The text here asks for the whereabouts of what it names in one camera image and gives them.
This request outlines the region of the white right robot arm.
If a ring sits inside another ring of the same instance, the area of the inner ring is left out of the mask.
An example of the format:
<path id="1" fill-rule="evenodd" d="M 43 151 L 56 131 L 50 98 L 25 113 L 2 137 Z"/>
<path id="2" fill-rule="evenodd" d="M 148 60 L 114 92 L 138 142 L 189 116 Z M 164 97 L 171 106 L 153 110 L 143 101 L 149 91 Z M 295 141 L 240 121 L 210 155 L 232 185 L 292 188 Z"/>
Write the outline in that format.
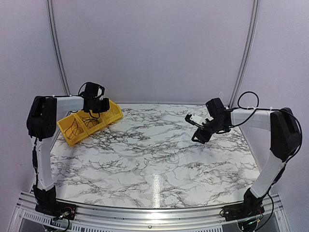
<path id="1" fill-rule="evenodd" d="M 279 180 L 287 162 L 296 155 L 302 145 L 302 130 L 293 111 L 260 108 L 221 108 L 210 114 L 212 119 L 187 115 L 185 121 L 197 127 L 193 142 L 207 143 L 213 134 L 227 133 L 241 125 L 270 132 L 270 154 L 260 175 L 245 192 L 245 202 L 239 212 L 250 216 L 258 208 L 256 200 L 263 199 L 271 187 Z"/>

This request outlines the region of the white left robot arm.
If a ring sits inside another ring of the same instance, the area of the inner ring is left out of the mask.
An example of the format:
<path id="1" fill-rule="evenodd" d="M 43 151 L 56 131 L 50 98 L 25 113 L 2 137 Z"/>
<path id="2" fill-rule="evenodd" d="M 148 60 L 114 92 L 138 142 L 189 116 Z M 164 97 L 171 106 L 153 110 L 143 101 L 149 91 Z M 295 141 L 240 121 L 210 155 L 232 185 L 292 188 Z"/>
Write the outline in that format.
<path id="1" fill-rule="evenodd" d="M 61 211 L 56 200 L 56 187 L 52 180 L 50 151 L 56 131 L 59 112 L 84 111 L 101 114 L 109 110 L 109 99 L 104 97 L 105 88 L 93 82 L 86 82 L 78 95 L 36 96 L 26 121 L 28 134 L 33 142 L 32 165 L 35 172 L 33 186 L 37 206 L 51 215 Z"/>

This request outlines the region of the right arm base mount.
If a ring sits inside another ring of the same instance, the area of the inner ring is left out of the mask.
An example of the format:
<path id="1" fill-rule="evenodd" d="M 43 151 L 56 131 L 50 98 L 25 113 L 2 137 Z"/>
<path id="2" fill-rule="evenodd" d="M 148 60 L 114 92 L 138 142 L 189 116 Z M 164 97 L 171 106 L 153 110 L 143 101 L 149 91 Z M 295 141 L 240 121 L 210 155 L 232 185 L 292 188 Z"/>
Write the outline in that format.
<path id="1" fill-rule="evenodd" d="M 262 214 L 265 212 L 263 207 L 263 199 L 265 196 L 266 195 L 256 198 L 249 188 L 244 193 L 242 203 L 224 206 L 219 215 L 224 217 L 226 221 L 232 221 Z"/>

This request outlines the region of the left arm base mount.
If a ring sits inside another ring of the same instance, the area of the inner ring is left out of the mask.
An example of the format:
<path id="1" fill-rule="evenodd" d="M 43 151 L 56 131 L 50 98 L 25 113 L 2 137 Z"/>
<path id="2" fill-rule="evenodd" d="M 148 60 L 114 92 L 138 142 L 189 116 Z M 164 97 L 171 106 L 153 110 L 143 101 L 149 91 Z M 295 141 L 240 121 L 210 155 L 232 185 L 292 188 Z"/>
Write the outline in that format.
<path id="1" fill-rule="evenodd" d="M 46 215 L 60 218 L 64 213 L 68 213 L 67 218 L 75 218 L 77 205 L 72 203 L 60 202 L 56 199 L 56 188 L 53 186 L 50 190 L 41 190 L 36 185 L 33 186 L 33 192 L 36 200 L 35 210 Z"/>

